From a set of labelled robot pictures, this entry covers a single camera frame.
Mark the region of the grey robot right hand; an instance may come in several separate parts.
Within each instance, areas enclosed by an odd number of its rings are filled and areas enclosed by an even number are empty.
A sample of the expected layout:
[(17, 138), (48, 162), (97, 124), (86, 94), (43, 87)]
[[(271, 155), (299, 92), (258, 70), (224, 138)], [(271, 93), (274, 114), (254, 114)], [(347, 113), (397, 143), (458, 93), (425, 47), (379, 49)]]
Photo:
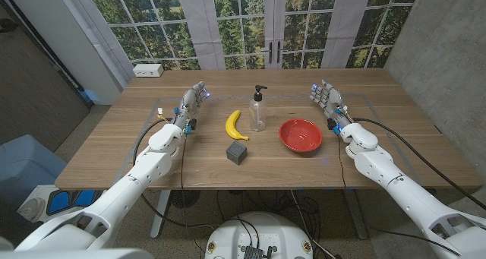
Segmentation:
[(344, 128), (354, 122), (348, 114), (347, 105), (342, 99), (341, 93), (330, 83), (322, 80), (322, 84), (313, 84), (310, 98), (322, 110), (328, 119), (331, 119), (336, 126)]

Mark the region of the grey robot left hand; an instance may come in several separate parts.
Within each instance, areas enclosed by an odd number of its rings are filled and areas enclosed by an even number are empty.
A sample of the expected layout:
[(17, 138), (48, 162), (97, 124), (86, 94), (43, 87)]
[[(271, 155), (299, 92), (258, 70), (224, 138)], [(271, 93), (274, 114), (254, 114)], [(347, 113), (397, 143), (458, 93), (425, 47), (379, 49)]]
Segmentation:
[(189, 88), (183, 95), (179, 107), (175, 109), (173, 124), (179, 126), (180, 129), (185, 129), (189, 121), (196, 118), (200, 106), (209, 96), (203, 81)]

